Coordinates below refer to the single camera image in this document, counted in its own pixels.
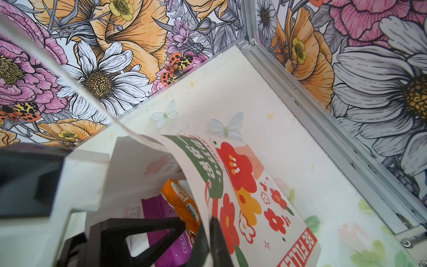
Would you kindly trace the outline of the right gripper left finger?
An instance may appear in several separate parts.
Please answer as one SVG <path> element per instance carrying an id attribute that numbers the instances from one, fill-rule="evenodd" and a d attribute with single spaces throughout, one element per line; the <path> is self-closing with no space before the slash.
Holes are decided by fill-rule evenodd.
<path id="1" fill-rule="evenodd" d="M 210 266 L 210 248 L 206 237 L 203 223 L 201 223 L 199 232 L 190 254 L 189 261 L 183 267 L 209 267 Z"/>

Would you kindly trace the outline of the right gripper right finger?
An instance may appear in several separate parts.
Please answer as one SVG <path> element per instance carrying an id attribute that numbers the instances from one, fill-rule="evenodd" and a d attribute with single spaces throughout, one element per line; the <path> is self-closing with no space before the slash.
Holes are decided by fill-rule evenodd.
<path id="1" fill-rule="evenodd" d="M 214 267 L 234 266 L 221 230 L 220 221 L 216 217 L 212 217 L 210 220 L 210 255 Z"/>

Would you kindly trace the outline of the large orange snack bag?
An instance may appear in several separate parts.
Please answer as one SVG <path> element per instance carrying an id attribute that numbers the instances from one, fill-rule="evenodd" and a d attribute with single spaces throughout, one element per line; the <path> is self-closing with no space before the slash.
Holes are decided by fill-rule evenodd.
<path id="1" fill-rule="evenodd" d="M 201 215 L 189 183 L 186 180 L 169 179 L 163 186 L 161 195 L 185 223 L 185 233 L 193 246 L 200 229 Z"/>

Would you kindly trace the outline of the white floral paper bag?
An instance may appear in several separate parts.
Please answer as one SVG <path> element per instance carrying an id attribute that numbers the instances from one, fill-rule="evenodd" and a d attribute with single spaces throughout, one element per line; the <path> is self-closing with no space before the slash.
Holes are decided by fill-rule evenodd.
<path id="1" fill-rule="evenodd" d="M 254 173 L 250 147 L 197 135 L 139 135 L 114 116 L 118 137 L 95 211 L 70 216 L 54 267 L 150 267 L 185 223 L 162 197 L 170 180 L 186 180 L 210 248 L 216 217 L 234 267 L 313 267 L 321 248 L 300 215 L 273 207 L 279 188 Z"/>

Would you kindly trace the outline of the right aluminium frame post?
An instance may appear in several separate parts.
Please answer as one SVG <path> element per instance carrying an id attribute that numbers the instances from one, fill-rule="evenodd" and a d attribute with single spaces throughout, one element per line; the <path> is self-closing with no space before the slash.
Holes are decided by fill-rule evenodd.
<path id="1" fill-rule="evenodd" d="M 244 1 L 269 84 L 427 264 L 427 3 Z"/>

